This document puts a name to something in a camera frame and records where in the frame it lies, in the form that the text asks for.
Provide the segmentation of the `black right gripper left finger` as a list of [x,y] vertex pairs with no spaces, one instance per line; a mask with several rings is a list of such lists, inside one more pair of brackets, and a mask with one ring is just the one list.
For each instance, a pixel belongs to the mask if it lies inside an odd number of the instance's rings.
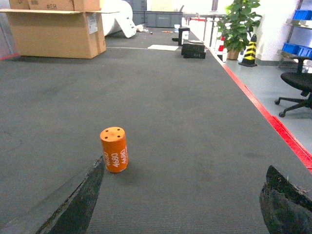
[[97,159],[80,185],[38,229],[38,234],[84,234],[87,231],[101,187],[104,159]]

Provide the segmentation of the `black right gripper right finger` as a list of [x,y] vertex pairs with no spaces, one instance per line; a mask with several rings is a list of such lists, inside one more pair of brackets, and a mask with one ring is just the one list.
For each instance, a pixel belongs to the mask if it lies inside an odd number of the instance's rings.
[[310,234],[312,194],[291,184],[274,166],[269,166],[259,195],[264,223],[271,234]]

